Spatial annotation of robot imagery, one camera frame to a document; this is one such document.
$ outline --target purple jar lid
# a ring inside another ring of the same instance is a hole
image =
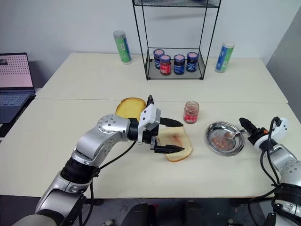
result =
[[[195,53],[195,52],[189,52],[187,54],[187,59],[190,59],[190,60],[197,60],[198,59],[198,54]]]
[[[162,56],[160,56],[160,61],[162,61],[162,62],[170,62],[170,60],[171,60],[171,57],[169,56],[169,55],[162,55]]]
[[[178,55],[175,55],[174,56],[174,60],[176,61],[176,62],[183,62],[183,61],[185,61],[185,56],[183,56],[183,55],[181,55],[181,54],[178,54]]]
[[[155,49],[154,50],[154,57],[160,57],[161,55],[164,55],[164,50],[162,49]]]

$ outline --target laptop screen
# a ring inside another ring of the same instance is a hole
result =
[[[27,54],[0,54],[0,88],[21,87],[33,87]]]

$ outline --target laptop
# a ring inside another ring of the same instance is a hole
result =
[[[0,123],[10,123],[34,97],[27,54],[0,54]]]

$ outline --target spoon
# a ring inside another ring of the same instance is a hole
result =
[[[232,131],[225,132],[223,134],[223,137],[226,138],[226,139],[233,139],[237,134],[240,134],[242,132],[244,132],[244,130],[236,131],[236,132],[232,132]]]

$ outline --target slice of bread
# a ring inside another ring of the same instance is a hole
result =
[[[192,152],[191,142],[185,133],[184,127],[174,127],[159,131],[158,140],[160,145],[177,145],[185,148],[183,151],[165,154],[167,160],[176,162],[186,159]]]
[[[123,118],[140,119],[141,112],[145,109],[146,103],[144,100],[130,97],[122,100],[116,108],[115,114]]]

